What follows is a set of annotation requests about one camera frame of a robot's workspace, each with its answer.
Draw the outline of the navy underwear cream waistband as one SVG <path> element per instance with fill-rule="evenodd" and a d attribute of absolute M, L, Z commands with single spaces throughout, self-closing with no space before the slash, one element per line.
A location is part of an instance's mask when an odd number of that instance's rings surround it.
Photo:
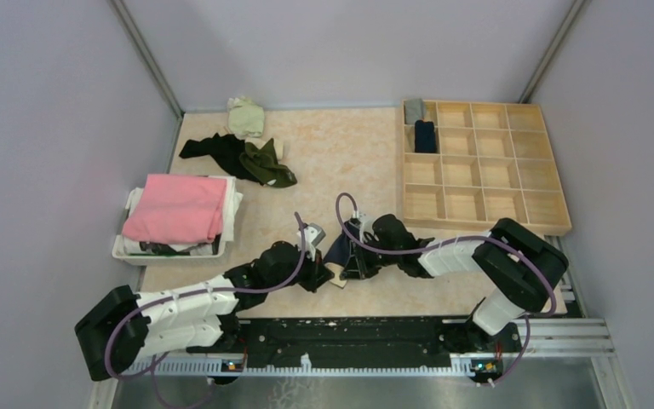
<path fill-rule="evenodd" d="M 347 285 L 347 280 L 343 279 L 341 274 L 352 255 L 351 243 L 352 241 L 344 233 L 341 233 L 323 256 L 324 266 L 334 274 L 330 283 L 341 289 Z"/>

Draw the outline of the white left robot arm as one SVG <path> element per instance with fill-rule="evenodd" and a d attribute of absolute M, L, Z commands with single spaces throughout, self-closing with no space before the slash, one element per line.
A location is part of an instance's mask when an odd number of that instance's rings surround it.
<path fill-rule="evenodd" d="M 103 381 L 136 361 L 177 350 L 230 352 L 242 338 L 237 314 L 292 285 L 315 292 L 333 279 L 320 251 L 274 243 L 251 262 L 174 290 L 109 291 L 75 326 L 89 377 Z"/>

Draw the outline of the navy orange underwear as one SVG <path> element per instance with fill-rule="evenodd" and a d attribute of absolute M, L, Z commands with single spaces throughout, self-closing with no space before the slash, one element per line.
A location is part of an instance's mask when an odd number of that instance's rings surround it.
<path fill-rule="evenodd" d="M 432 121 L 417 120 L 414 137 L 415 153 L 437 153 L 438 140 Z"/>

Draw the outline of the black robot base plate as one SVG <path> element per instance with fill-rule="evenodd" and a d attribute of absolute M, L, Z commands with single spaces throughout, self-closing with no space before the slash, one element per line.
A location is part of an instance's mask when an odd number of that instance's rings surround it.
<path fill-rule="evenodd" d="M 303 355 L 318 369 L 405 369 L 450 366 L 457 354 L 490 358 L 522 348 L 518 327 L 485 334 L 464 317 L 343 317 L 240 320 L 210 347 L 189 354 L 239 354 L 251 369 L 291 368 Z"/>

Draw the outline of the dark green underwear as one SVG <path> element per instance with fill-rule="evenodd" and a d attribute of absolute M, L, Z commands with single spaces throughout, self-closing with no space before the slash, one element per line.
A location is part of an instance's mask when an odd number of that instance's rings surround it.
<path fill-rule="evenodd" d="M 244 144 L 239 157 L 242 166 L 262 185 L 275 188 L 293 187 L 298 183 L 295 173 L 276 159 L 269 145 L 257 149 L 250 143 Z"/>

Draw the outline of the grey underwear white waistband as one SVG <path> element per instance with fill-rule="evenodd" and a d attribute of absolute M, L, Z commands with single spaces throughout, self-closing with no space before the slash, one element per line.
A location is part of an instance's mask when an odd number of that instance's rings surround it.
<path fill-rule="evenodd" d="M 426 105 L 423 99 L 413 98 L 404 100 L 404 123 L 407 125 L 414 125 L 417 121 L 421 121 L 426 115 Z"/>

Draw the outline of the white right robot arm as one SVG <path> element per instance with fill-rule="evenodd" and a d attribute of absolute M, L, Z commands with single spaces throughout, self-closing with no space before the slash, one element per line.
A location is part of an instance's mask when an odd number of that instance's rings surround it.
<path fill-rule="evenodd" d="M 389 266 L 418 279 L 485 274 L 496 288 L 473 309 L 465 328 L 477 351 L 496 344 L 510 321 L 545 306 L 554 310 L 553 290 L 569 267 L 562 251 L 511 218 L 482 233 L 436 239 L 416 237 L 393 214 L 344 222 L 324 261 L 339 268 L 342 280 L 369 279 Z"/>

